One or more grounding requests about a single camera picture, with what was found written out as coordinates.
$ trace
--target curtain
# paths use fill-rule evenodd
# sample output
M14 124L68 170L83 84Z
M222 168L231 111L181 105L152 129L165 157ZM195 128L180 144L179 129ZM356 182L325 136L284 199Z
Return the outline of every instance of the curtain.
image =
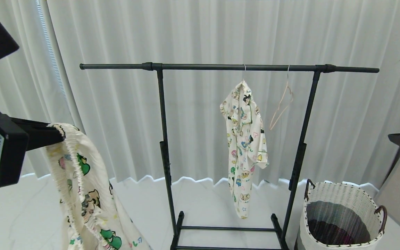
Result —
M0 112L11 117L74 123L60 90L35 1L0 0L0 22L19 45L0 60ZM22 174L48 174L43 149L26 153Z
M319 81L301 178L380 187L400 131L400 1L47 1L69 89L87 135L118 181L163 176L155 72L79 64L192 63L378 67ZM289 73L294 101L266 129L270 165L255 181L289 179L313 73ZM286 72L164 71L173 180L227 177L219 104L244 78L265 125Z

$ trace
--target horizontal rod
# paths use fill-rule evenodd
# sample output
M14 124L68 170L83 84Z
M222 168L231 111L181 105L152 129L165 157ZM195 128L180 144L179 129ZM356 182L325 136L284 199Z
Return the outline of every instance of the horizontal rod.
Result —
M281 250L280 248L241 248L241 247L191 247L180 245L176 249L184 250Z
M321 71L378 73L378 68L339 67L334 65L242 65L242 64L80 64L81 69L176 69L176 70L238 70L238 71Z
M181 226L181 229L189 230L224 230L224 231L256 231L276 232L274 228L252 228L252 227L223 227L223 226Z

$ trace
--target white woven basket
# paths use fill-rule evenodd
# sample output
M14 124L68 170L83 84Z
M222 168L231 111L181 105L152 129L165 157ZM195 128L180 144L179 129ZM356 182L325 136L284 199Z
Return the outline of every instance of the white woven basket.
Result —
M376 206L361 188L308 180L300 221L306 250L373 250L386 221L387 209Z

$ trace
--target black metal clothes rack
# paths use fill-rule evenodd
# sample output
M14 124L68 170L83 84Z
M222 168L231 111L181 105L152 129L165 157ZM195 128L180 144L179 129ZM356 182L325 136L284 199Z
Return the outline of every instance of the black metal clothes rack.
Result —
M160 110L163 141L160 142L160 150L162 163L165 173L166 189L168 192L169 208L171 211L171 221L174 232L173 241L170 250L243 250L254 248L229 248L229 247L191 247L178 245L181 230L221 230L221 231L259 231L259 232L275 232L279 239L280 249L254 249L254 250L289 250L285 236L288 229L289 220L291 217L292 205L294 202L297 184L299 182L300 171L302 169L303 157L305 155L306 143L305 134L308 128L308 122L313 107L314 95L316 94L317 82L321 73L331 72L359 72L359 73L378 73L378 68L359 68L359 67L338 67L334 65L215 65L215 64L162 64L146 62L142 64L80 64L81 69L144 69L149 71L157 71L158 87L160 95ZM292 169L291 179L289 182L289 190L291 191L288 208L285 215L283 228L281 228L278 218L275 214L271 215L273 228L243 228L243 227L220 227L220 226L183 226L184 212L180 211L176 221L174 212L173 194L171 190L171 171L169 163L168 149L168 131L166 125L165 111L165 93L163 86L163 70L249 70L249 71L308 71L314 72L311 91L308 98L308 104L305 111L305 118L300 133L299 145L295 155L294 166Z

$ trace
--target cartoon print fabric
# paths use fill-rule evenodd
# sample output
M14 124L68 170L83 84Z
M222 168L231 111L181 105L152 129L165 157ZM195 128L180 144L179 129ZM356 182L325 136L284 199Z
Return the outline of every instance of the cartoon print fabric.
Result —
M70 124L49 126L64 141L46 147L60 193L63 250L151 250L123 208L100 153Z
M220 104L220 112L226 120L228 184L238 217L246 219L251 200L252 174L256 165L266 168L268 154L259 107L245 81L240 82Z

